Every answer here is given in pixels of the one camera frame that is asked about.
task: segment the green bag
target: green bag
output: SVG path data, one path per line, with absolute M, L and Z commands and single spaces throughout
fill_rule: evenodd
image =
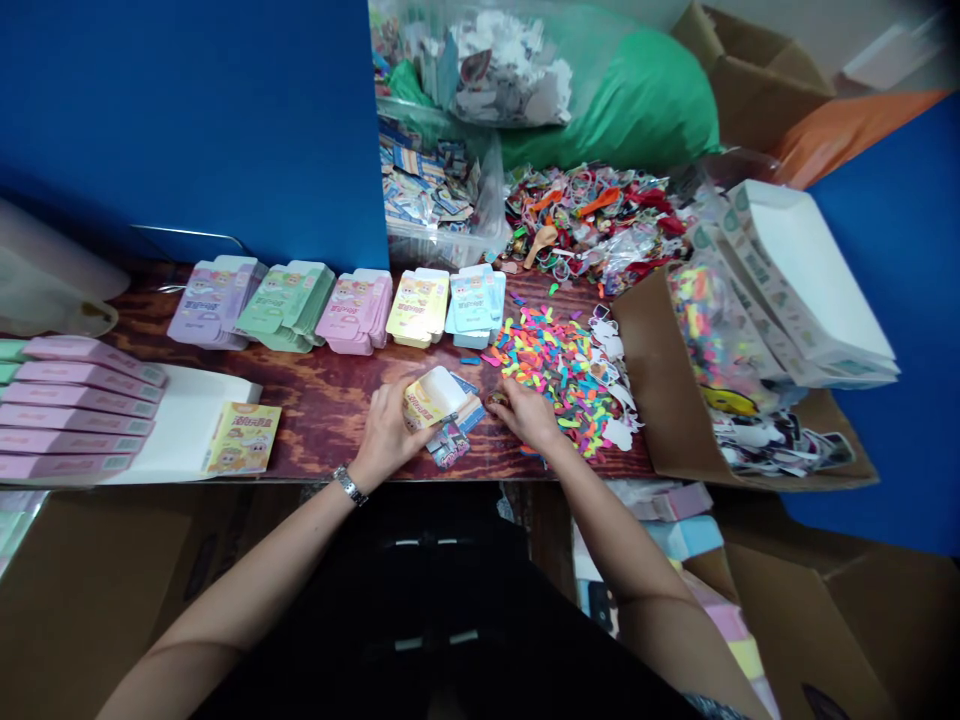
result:
M 621 41 L 589 108 L 567 127 L 500 132 L 505 168 L 569 169 L 596 160 L 664 170 L 720 150 L 703 68 L 672 37 L 650 29 Z

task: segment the silver watch band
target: silver watch band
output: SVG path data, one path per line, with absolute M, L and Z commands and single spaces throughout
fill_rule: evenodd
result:
M 350 499 L 357 504 L 357 507 L 363 507 L 363 504 L 370 499 L 360 492 L 357 484 L 350 479 L 350 476 L 347 474 L 346 465 L 341 465 L 333 471 L 333 479 L 340 483 L 340 487 L 342 487 Z

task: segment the pink box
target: pink box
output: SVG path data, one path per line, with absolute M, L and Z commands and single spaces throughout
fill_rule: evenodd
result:
M 100 435 L 63 430 L 0 428 L 0 452 L 47 455 L 137 453 L 143 438 L 131 435 Z
M 68 360 L 102 365 L 157 387 L 163 387 L 167 381 L 166 373 L 155 365 L 142 363 L 104 342 L 79 335 L 34 338 L 27 343 L 23 354 L 40 360 Z
M 4 402 L 21 403 L 23 405 L 54 405 L 57 407 L 101 410 L 118 415 L 142 417 L 147 420 L 157 414 L 158 407 L 156 403 L 134 400 L 85 385 L 54 385 L 38 382 L 15 382 L 4 389 L 0 399 Z
M 63 475 L 116 475 L 130 467 L 133 455 L 4 455 L 0 453 L 0 479 L 26 480 Z
M 15 379 L 89 385 L 150 402 L 159 402 L 163 397 L 163 390 L 158 387 L 89 363 L 49 361 L 24 363 L 17 371 Z
M 153 420 L 98 413 L 93 410 L 16 405 L 6 402 L 0 405 L 0 425 L 49 430 L 80 430 L 111 435 L 149 435 L 153 430 Z

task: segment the flattened cardboard box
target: flattened cardboard box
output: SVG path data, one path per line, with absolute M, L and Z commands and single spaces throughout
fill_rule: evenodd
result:
M 807 477 L 735 475 L 723 459 L 713 422 L 690 367 L 677 324 L 667 274 L 657 271 L 613 303 L 627 372 L 654 470 L 666 477 L 759 490 L 846 490 L 879 482 L 877 471 L 850 421 L 827 390 L 811 390 L 793 408 L 804 427 L 842 433 L 856 453 L 851 465 Z
M 836 90 L 796 40 L 690 4 L 671 31 L 710 79 L 720 139 L 765 152 Z

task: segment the wooden tabletop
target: wooden tabletop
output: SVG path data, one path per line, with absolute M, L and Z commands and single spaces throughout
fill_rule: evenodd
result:
M 548 276 L 532 271 L 507 278 L 505 313 L 518 321 L 519 307 L 511 301 L 510 292 L 521 295 L 528 304 L 553 307 L 555 318 L 577 310 L 589 315 L 600 301 L 596 286 L 586 282 L 548 297 L 553 282 Z M 479 357 L 479 353 L 454 347 L 449 335 L 426 350 L 388 339 L 383 350 L 369 357 L 338 355 L 327 347 L 301 355 L 274 352 L 259 343 L 251 343 L 243 352 L 183 345 L 166 335 L 180 295 L 156 292 L 153 288 L 162 280 L 160 274 L 140 276 L 129 292 L 112 300 L 120 312 L 120 322 L 103 339 L 141 360 L 226 373 L 262 385 L 261 404 L 283 408 L 264 479 L 316 479 L 349 462 L 362 436 L 370 396 L 381 383 L 406 374 L 421 375 L 443 365 L 480 388 L 483 400 L 499 377 L 499 370 L 487 363 L 461 364 L 461 357 Z M 540 462 L 520 454 L 519 441 L 492 415 L 484 418 L 469 438 L 470 451 L 450 470 L 441 471 L 424 451 L 397 477 L 450 481 L 538 480 L 551 476 Z M 607 480 L 656 477 L 642 435 L 635 437 L 633 445 L 630 452 L 616 448 L 605 451 L 607 461 L 594 469 Z

